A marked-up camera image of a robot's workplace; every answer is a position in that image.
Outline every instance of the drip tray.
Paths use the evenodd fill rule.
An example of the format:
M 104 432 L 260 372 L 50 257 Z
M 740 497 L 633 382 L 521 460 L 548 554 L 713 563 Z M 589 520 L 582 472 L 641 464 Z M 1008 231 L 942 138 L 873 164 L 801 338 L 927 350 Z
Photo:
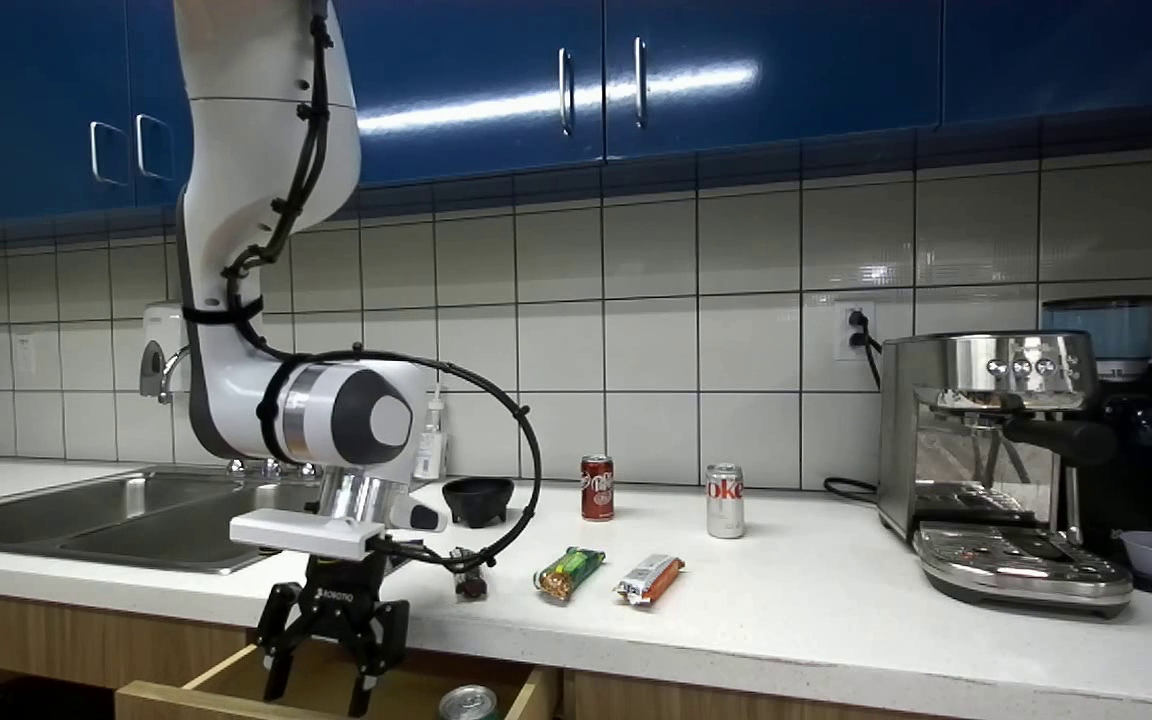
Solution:
M 920 523 L 910 541 L 927 579 L 960 602 L 1116 617 L 1130 575 L 1048 528 Z

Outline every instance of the cabinet handle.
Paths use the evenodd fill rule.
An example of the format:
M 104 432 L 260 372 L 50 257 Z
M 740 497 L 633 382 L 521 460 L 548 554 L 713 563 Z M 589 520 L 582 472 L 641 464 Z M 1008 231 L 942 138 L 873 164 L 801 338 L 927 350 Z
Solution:
M 633 123 L 647 130 L 647 42 L 633 42 Z
M 134 177 L 145 181 L 168 181 L 168 174 L 147 169 L 147 130 L 161 130 L 168 138 L 168 123 L 161 116 L 134 112 L 130 138 L 134 138 Z
M 129 185 L 129 181 L 108 177 L 108 174 L 101 169 L 101 138 L 124 141 L 129 131 L 117 130 L 117 123 L 104 123 L 104 120 L 88 120 L 88 174 L 93 174 L 93 181 L 95 181 L 95 185 Z
M 559 75 L 559 131 L 573 138 L 575 123 L 575 102 L 573 102 L 573 52 L 555 52 L 555 75 Z

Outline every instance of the stainless steel espresso machine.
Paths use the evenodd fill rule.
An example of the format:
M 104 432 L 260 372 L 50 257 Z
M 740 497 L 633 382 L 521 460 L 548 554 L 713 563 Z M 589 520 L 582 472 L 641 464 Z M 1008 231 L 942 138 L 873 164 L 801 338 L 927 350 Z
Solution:
M 964 602 L 1121 613 L 1130 575 L 1081 547 L 1081 469 L 1116 438 L 1083 331 L 948 331 L 882 343 L 879 520 Z

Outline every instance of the kitchen appliance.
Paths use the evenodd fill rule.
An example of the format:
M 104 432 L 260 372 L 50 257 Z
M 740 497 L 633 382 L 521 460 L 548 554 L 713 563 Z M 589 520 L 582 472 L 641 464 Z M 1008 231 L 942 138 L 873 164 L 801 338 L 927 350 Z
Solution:
M 1081 419 L 1116 438 L 1116 460 L 1083 469 L 1083 547 L 1121 555 L 1116 533 L 1152 528 L 1152 298 L 1048 301 L 1048 331 L 1088 331 L 1094 391 Z
M 1081 547 L 1081 472 L 1116 457 L 1083 331 L 882 343 L 879 520 L 964 602 L 1121 613 L 1130 575 Z

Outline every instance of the can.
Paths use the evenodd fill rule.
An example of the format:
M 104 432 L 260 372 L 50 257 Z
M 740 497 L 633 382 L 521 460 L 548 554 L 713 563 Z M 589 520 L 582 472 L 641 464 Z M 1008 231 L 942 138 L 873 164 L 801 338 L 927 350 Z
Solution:
M 610 520 L 615 516 L 615 472 L 609 452 L 581 457 L 581 516 Z
M 438 720 L 497 720 L 497 694 L 485 684 L 461 684 L 438 699 Z
M 740 464 L 709 464 L 705 479 L 709 538 L 742 538 L 742 477 Z

